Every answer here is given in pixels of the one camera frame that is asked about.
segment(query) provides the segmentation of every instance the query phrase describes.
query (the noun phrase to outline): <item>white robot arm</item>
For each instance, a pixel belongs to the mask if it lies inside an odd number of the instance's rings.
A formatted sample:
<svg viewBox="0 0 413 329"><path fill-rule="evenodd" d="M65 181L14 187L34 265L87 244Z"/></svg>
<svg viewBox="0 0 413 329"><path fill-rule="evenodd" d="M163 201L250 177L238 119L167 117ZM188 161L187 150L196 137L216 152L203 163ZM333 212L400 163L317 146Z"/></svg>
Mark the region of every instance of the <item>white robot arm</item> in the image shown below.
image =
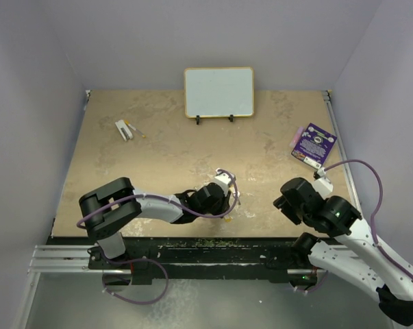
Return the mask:
<svg viewBox="0 0 413 329"><path fill-rule="evenodd" d="M404 326L412 325L413 266L378 236L376 245L370 226L347 200L339 196L325 199L332 192L332 184L324 175L317 178L312 184L303 178L285 183L282 196L273 204L296 225L304 222L348 249L336 249L303 233L294 243L294 251L299 257L308 257L315 267L362 289L379 302L389 318Z"/></svg>
<svg viewBox="0 0 413 329"><path fill-rule="evenodd" d="M234 185L234 202L229 205L230 186ZM119 230L132 219L160 219L171 224L193 222L197 217L220 218L229 213L238 201L235 175L217 169L212 181L199 190L186 190L173 195L146 193L132 186L128 178L119 178L86 193L79 199L83 218L77 227L87 231L105 257L125 255Z"/></svg>

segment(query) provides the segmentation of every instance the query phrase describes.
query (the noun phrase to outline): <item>white wall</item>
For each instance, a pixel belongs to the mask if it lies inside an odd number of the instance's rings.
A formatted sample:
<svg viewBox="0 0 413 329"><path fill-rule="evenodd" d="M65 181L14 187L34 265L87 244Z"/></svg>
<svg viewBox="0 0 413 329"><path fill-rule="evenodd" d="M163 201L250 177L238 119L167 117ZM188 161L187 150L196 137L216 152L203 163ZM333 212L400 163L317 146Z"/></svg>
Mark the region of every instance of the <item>white wall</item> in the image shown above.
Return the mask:
<svg viewBox="0 0 413 329"><path fill-rule="evenodd" d="M413 0L383 0L333 95L348 158L368 161L383 180L379 232L413 263ZM352 172L368 217L377 184L359 164Z"/></svg>
<svg viewBox="0 0 413 329"><path fill-rule="evenodd" d="M84 87L33 0L0 0L0 328L9 328L34 245L50 232Z"/></svg>
<svg viewBox="0 0 413 329"><path fill-rule="evenodd" d="M252 66L258 89L332 88L381 0L40 0L86 88L182 89Z"/></svg>

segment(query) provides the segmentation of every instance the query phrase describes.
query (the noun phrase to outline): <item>small white object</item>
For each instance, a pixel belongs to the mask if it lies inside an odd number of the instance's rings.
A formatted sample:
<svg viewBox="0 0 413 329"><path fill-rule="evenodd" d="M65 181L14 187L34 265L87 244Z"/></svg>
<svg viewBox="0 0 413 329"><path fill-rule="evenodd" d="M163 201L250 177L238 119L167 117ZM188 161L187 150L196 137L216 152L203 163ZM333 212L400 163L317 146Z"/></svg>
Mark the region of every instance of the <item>small white object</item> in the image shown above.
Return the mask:
<svg viewBox="0 0 413 329"><path fill-rule="evenodd" d="M311 185L323 199L330 195L334 188L331 181L327 177L320 177L311 183Z"/></svg>
<svg viewBox="0 0 413 329"><path fill-rule="evenodd" d="M327 175L327 172L325 171L325 167L321 167L318 171L317 174L319 177L325 177Z"/></svg>
<svg viewBox="0 0 413 329"><path fill-rule="evenodd" d="M315 168L315 169L320 169L320 167L321 167L321 164L320 164L320 163L318 163L317 161L311 159L311 158L308 157L308 156L306 156L306 157L303 159L303 162L306 163L307 165Z"/></svg>
<svg viewBox="0 0 413 329"><path fill-rule="evenodd" d="M236 199L236 201L238 202L238 205L241 206L241 201L240 201L240 191L238 191L238 193L235 193L235 186L231 186L229 187L229 190L232 193L232 196L234 197L234 199Z"/></svg>
<svg viewBox="0 0 413 329"><path fill-rule="evenodd" d="M232 184L231 178L226 173L221 172L220 168L217 168L215 172L217 175L214 177L212 182L219 185L222 188L223 192L226 194ZM236 180L235 175L233 173L230 174L232 175L233 179Z"/></svg>
<svg viewBox="0 0 413 329"><path fill-rule="evenodd" d="M185 70L184 76L188 118L253 115L251 67L191 68Z"/></svg>
<svg viewBox="0 0 413 329"><path fill-rule="evenodd" d="M118 131L125 142L133 138L133 134L125 124L124 120L118 120L117 122L115 122L115 126L116 128L118 128Z"/></svg>

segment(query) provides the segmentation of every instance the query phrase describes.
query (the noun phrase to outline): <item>beige table surface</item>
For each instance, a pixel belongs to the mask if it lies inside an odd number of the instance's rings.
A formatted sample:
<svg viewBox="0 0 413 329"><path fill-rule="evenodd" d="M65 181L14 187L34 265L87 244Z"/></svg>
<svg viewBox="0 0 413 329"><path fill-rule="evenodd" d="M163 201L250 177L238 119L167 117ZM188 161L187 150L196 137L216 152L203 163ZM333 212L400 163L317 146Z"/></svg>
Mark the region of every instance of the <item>beige table surface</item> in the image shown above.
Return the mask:
<svg viewBox="0 0 413 329"><path fill-rule="evenodd" d="M125 142L114 122L130 121L147 137L134 134ZM68 171L53 227L54 236L83 236L78 199L119 177L148 193L173 194L207 184L214 170L236 174L241 206L224 219L196 219L171 225L134 219L124 236L299 236L312 232L295 226L272 205L283 183L294 177L312 179L313 170L293 158L289 148L297 128L314 123L333 132L321 92L258 91L255 115L187 119L182 90L92 91ZM338 147L326 165L340 161ZM350 200L341 167L329 172L334 193Z"/></svg>

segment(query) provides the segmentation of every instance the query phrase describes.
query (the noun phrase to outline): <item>purple card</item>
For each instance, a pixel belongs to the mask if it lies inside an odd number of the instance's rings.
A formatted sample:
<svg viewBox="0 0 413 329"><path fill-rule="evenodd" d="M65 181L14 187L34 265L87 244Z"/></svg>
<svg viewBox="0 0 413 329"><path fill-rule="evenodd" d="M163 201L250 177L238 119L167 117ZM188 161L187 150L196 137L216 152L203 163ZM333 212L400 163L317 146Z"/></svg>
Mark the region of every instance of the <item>purple card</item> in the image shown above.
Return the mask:
<svg viewBox="0 0 413 329"><path fill-rule="evenodd" d="M310 123L291 155L315 169L323 166L337 137Z"/></svg>

